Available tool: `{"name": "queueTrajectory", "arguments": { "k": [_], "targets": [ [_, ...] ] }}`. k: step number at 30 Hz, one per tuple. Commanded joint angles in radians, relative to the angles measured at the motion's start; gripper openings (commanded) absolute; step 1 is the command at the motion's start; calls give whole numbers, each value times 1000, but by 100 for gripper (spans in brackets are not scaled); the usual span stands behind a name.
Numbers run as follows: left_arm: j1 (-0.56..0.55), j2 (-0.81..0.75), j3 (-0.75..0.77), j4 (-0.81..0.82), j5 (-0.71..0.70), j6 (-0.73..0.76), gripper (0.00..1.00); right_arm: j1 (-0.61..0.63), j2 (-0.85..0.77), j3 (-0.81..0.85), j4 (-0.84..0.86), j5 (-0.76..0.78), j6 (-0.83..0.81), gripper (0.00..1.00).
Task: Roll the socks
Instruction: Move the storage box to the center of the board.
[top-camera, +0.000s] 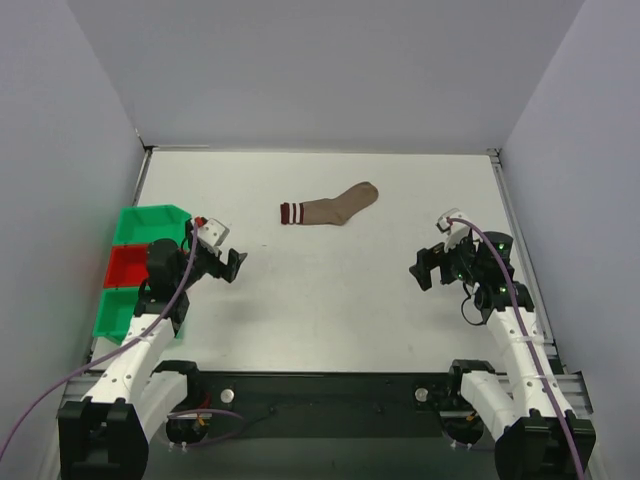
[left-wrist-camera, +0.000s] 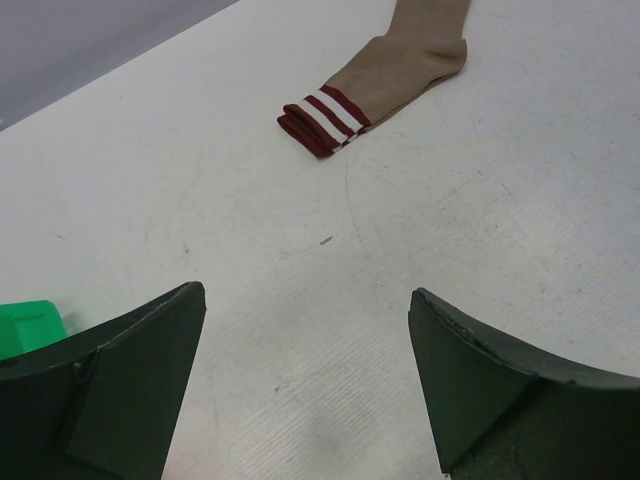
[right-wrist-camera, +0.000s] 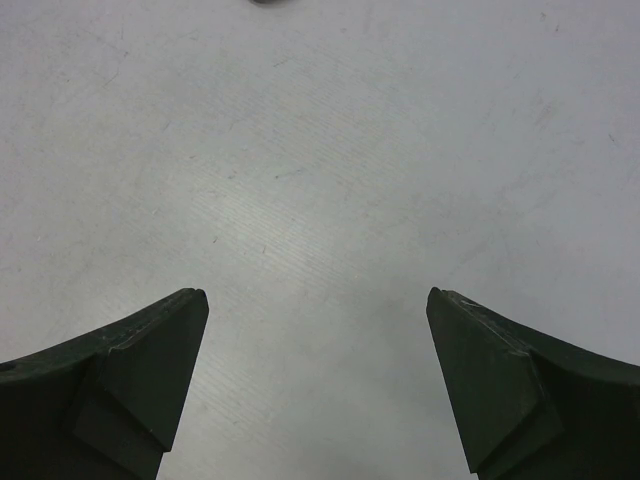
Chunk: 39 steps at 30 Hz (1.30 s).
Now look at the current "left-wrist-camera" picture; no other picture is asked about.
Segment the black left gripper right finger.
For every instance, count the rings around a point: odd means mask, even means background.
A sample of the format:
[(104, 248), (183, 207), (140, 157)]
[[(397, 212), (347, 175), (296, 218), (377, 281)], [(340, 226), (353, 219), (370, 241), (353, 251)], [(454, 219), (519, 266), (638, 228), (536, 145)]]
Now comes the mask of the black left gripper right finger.
[(423, 288), (408, 326), (449, 478), (638, 478), (638, 378), (539, 349)]

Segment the tan sock with striped cuff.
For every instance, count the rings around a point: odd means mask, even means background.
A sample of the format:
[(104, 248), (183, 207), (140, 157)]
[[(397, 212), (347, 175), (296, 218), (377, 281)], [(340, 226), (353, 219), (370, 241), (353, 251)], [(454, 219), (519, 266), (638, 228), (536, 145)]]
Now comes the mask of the tan sock with striped cuff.
[(279, 126), (318, 159), (332, 156), (462, 70), (469, 0), (401, 0), (387, 32), (297, 103)]

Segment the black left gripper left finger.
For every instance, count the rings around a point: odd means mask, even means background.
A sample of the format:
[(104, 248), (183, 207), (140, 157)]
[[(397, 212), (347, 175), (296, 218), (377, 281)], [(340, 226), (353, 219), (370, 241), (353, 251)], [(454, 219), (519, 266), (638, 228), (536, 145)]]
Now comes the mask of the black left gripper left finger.
[(204, 318), (187, 282), (2, 361), (2, 478), (161, 478)]

